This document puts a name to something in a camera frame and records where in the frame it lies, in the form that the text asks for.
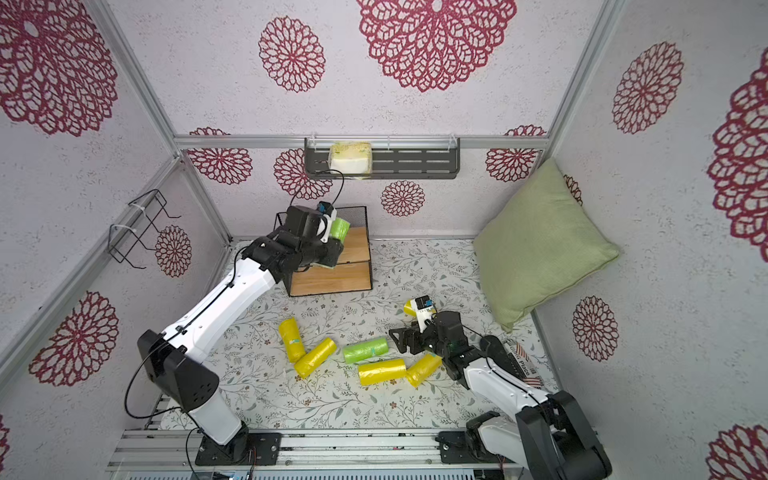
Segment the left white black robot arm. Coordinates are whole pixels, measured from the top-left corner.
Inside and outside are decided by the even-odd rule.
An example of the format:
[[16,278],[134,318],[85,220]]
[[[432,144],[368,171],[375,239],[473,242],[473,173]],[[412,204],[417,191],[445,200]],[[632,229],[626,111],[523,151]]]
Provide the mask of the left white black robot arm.
[[148,378],[215,444],[232,444],[245,426],[204,361],[260,296],[304,268],[336,266],[344,250],[343,241],[331,235],[336,219],[328,202],[290,206],[285,222],[240,249],[231,271],[195,307],[162,332],[148,330],[138,339]]

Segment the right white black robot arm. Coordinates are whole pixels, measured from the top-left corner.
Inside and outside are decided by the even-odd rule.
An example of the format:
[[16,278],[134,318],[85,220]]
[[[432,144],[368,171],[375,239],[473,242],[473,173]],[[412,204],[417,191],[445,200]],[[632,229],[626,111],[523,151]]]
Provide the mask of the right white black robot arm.
[[468,331],[455,311],[389,331],[399,352],[436,355],[452,380],[497,408],[467,422],[462,448],[476,460],[508,459],[534,479],[609,478],[611,461],[577,400],[531,387],[498,337],[473,345]]

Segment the green trash bag roll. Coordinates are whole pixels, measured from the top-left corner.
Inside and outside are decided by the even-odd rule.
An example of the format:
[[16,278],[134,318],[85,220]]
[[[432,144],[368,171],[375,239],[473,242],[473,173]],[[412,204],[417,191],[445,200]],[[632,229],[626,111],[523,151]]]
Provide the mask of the green trash bag roll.
[[342,349],[344,361],[347,364],[354,364],[373,357],[379,357],[387,354],[389,351],[388,341],[384,337],[346,345]]
[[342,218],[336,218],[330,227],[329,237],[344,244],[350,230],[350,223]]

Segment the black wire wooden shelf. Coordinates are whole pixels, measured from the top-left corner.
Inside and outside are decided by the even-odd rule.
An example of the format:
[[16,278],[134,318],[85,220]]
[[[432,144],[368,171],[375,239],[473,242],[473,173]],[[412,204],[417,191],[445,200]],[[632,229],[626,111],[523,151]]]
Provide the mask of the black wire wooden shelf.
[[372,262],[366,206],[342,206],[339,215],[350,223],[344,250],[333,269],[312,266],[285,283],[290,297],[340,294],[372,289]]

